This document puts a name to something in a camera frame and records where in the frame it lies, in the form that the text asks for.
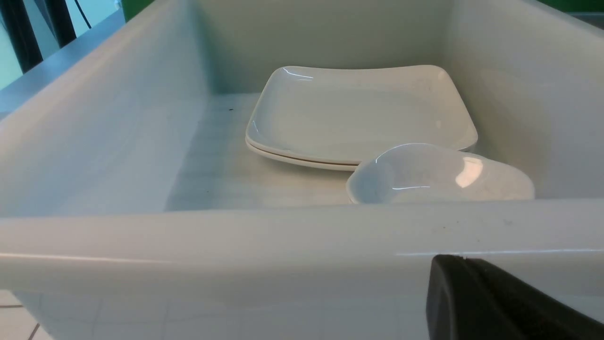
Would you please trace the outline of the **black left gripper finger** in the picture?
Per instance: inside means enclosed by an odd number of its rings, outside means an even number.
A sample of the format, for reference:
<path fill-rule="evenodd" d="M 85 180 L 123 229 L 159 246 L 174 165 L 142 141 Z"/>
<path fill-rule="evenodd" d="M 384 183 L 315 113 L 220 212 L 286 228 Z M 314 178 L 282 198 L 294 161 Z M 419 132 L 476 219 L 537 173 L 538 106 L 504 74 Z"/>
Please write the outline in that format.
<path fill-rule="evenodd" d="M 500 267 L 436 255 L 426 299 L 431 340 L 601 340 L 604 326 Z"/>

